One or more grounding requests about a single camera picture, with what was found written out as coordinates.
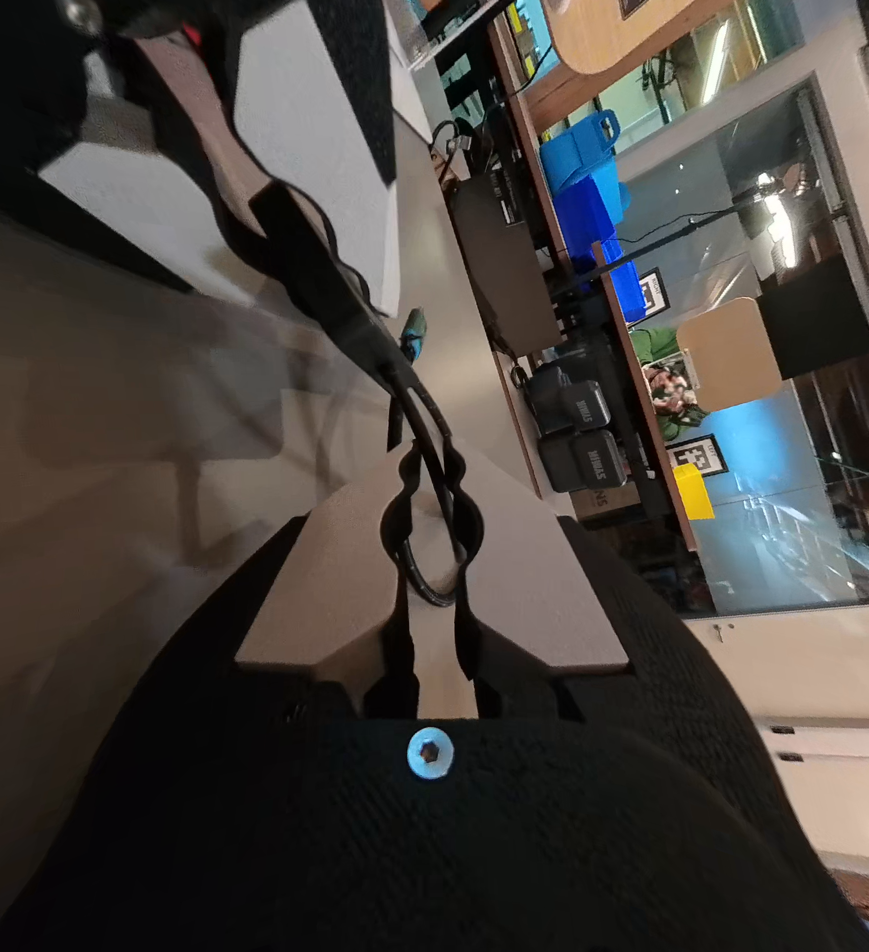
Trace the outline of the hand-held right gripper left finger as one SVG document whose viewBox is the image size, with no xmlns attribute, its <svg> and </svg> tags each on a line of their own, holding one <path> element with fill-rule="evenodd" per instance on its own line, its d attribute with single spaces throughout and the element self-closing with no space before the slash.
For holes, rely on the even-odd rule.
<svg viewBox="0 0 869 952">
<path fill-rule="evenodd" d="M 235 654 L 253 673 L 298 675 L 368 696 L 419 690 L 406 579 L 396 561 L 398 503 L 420 454 L 402 444 L 305 520 Z"/>
</svg>

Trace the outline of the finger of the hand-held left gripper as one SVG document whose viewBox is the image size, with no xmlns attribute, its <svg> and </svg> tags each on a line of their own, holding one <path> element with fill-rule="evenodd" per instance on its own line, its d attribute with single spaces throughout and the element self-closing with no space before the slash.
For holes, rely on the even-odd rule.
<svg viewBox="0 0 869 952">
<path fill-rule="evenodd" d="M 288 2 L 242 35 L 233 122 L 262 169 L 325 214 L 369 303 L 394 315 L 397 185 L 383 181 L 307 2 Z"/>
<path fill-rule="evenodd" d="M 84 68 L 78 138 L 39 179 L 198 293 L 257 305 L 268 245 L 250 202 L 272 180 L 233 134 L 197 46 L 119 40 Z"/>
</svg>

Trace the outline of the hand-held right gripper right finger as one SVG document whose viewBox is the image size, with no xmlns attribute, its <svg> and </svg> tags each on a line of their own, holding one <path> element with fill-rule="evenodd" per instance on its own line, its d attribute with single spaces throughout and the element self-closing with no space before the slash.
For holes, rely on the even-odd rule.
<svg viewBox="0 0 869 952">
<path fill-rule="evenodd" d="M 454 640 L 464 675 L 504 700 L 629 656 L 554 510 L 479 451 L 444 442 L 459 565 Z"/>
</svg>

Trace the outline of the grey port hub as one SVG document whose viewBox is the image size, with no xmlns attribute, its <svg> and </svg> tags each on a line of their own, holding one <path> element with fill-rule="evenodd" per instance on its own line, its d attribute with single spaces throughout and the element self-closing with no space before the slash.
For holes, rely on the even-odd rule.
<svg viewBox="0 0 869 952">
<path fill-rule="evenodd" d="M 289 186 L 273 181 L 250 199 L 250 210 L 264 233 L 277 279 L 342 355 L 383 388 L 393 376 L 413 375 L 369 292 L 321 231 L 320 209 L 309 216 Z"/>
</svg>

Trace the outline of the printed cardboard box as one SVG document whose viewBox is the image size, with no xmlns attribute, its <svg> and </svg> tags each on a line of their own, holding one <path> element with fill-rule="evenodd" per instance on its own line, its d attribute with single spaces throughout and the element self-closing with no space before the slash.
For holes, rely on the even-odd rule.
<svg viewBox="0 0 869 952">
<path fill-rule="evenodd" d="M 580 522 L 624 515 L 641 502 L 634 482 L 607 489 L 581 489 L 571 492 L 570 497 L 575 516 Z"/>
</svg>

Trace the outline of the black equipment case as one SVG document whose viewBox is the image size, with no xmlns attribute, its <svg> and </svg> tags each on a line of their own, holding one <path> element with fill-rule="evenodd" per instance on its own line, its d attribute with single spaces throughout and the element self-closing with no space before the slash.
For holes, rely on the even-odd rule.
<svg viewBox="0 0 869 952">
<path fill-rule="evenodd" d="M 517 361 L 558 346 L 562 334 L 528 228 L 506 221 L 490 177 L 457 184 L 448 205 L 492 348 Z"/>
</svg>

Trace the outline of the stack of blue bins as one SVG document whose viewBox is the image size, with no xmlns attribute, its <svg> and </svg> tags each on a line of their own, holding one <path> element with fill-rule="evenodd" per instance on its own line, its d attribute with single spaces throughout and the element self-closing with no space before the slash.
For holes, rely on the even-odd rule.
<svg viewBox="0 0 869 952">
<path fill-rule="evenodd" d="M 597 111 L 539 148 L 567 253 L 578 273 L 599 266 L 595 245 L 607 263 L 623 256 L 617 226 L 631 197 L 616 166 L 614 148 L 620 133 L 614 111 Z"/>
</svg>

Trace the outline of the beige board with white rim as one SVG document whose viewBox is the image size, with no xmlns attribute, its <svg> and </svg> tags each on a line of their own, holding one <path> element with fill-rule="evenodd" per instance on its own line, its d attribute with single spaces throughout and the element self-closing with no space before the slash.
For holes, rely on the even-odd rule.
<svg viewBox="0 0 869 952">
<path fill-rule="evenodd" d="M 728 1 L 543 1 L 557 69 L 567 78 L 628 71 L 701 26 Z"/>
</svg>

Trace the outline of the black monitor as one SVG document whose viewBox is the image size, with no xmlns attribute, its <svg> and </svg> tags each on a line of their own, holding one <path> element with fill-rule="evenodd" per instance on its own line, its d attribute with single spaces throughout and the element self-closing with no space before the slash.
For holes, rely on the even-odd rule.
<svg viewBox="0 0 869 952">
<path fill-rule="evenodd" d="M 758 306 L 783 380 L 869 356 L 868 317 L 843 255 L 765 290 Z"/>
</svg>

